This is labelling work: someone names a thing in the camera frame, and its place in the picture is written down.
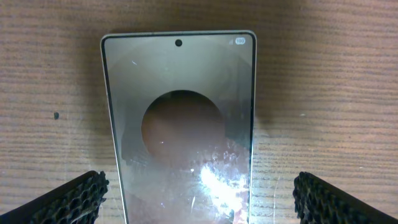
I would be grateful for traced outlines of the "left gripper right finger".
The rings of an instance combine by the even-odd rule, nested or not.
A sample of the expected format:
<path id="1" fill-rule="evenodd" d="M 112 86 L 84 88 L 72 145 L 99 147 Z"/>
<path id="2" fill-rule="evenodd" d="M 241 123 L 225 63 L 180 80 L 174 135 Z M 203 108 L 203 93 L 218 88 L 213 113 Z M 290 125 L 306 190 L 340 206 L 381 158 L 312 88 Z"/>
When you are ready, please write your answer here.
<path id="1" fill-rule="evenodd" d="M 293 197 L 301 224 L 397 224 L 396 218 L 309 172 L 294 179 Z"/>

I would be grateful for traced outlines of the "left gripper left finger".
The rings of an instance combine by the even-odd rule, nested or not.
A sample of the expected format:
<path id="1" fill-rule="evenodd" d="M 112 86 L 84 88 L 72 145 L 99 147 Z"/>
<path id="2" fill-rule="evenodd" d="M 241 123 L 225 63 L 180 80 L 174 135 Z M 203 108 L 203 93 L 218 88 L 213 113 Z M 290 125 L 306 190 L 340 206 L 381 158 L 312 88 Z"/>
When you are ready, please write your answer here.
<path id="1" fill-rule="evenodd" d="M 1 224 L 94 224 L 109 180 L 91 170 L 1 215 Z"/>

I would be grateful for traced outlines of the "Samsung Galaxy smartphone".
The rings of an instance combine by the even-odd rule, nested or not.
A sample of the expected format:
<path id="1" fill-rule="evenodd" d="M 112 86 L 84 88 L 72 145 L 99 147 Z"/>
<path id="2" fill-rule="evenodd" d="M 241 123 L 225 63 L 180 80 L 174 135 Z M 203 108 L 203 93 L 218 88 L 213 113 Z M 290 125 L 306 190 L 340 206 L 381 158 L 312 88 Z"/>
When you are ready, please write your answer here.
<path id="1" fill-rule="evenodd" d="M 108 34 L 100 47 L 126 223 L 248 223 L 255 33 Z"/>

